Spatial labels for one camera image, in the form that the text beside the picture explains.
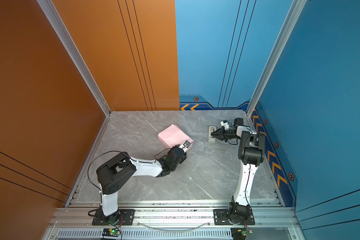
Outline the purple wrapping paper sheet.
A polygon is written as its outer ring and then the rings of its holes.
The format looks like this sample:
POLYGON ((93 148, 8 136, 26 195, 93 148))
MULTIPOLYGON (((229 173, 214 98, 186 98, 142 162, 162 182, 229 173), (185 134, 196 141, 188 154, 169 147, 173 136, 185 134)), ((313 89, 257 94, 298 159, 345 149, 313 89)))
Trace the purple wrapping paper sheet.
POLYGON ((176 145, 182 145, 185 141, 188 141, 190 143, 188 150, 190 150, 194 142, 194 140, 185 134, 177 125, 171 125, 160 132, 158 139, 167 149, 176 145))

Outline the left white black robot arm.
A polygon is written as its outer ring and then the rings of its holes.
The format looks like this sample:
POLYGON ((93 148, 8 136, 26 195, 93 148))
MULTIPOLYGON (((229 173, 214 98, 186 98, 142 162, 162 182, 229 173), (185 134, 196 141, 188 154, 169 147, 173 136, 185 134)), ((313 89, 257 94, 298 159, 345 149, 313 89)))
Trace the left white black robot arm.
POLYGON ((118 191, 132 177, 165 177, 175 171, 187 158, 188 141, 168 149, 167 154, 155 160, 140 160, 120 152, 96 170, 102 196, 102 217, 108 225, 119 224, 122 214, 118 206, 118 191))

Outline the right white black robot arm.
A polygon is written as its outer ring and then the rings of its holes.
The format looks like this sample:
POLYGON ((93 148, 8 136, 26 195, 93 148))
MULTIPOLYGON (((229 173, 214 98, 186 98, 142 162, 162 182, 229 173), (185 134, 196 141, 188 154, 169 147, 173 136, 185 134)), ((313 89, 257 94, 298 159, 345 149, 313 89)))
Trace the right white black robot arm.
POLYGON ((228 143, 237 140, 238 159, 240 161, 240 176, 236 191, 229 203, 228 211, 223 218, 217 217, 217 225, 254 225, 254 215, 251 206, 251 190, 255 174, 265 159, 265 134, 256 132, 244 123, 243 118, 234 119, 231 125, 221 121, 221 127, 209 127, 209 140, 215 139, 228 143))

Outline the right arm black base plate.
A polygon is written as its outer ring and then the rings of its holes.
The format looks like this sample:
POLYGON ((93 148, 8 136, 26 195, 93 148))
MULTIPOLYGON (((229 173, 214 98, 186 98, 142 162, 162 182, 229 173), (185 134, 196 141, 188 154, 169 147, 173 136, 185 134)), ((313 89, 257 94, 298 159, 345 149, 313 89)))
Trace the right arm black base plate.
POLYGON ((233 225, 233 226, 253 226, 255 225, 255 217, 252 210, 243 216, 229 214, 228 209, 214 209, 214 223, 217 226, 233 225))

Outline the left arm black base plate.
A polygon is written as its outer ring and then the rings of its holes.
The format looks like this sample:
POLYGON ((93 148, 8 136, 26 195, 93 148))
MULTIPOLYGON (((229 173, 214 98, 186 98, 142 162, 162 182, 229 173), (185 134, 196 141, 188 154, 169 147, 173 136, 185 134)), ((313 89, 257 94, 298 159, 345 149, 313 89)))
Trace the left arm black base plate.
POLYGON ((89 212, 89 216, 93 218, 93 226, 117 225, 117 226, 131 226, 135 217, 134 209, 121 209, 115 213, 105 216, 102 209, 94 210, 94 214, 89 212))

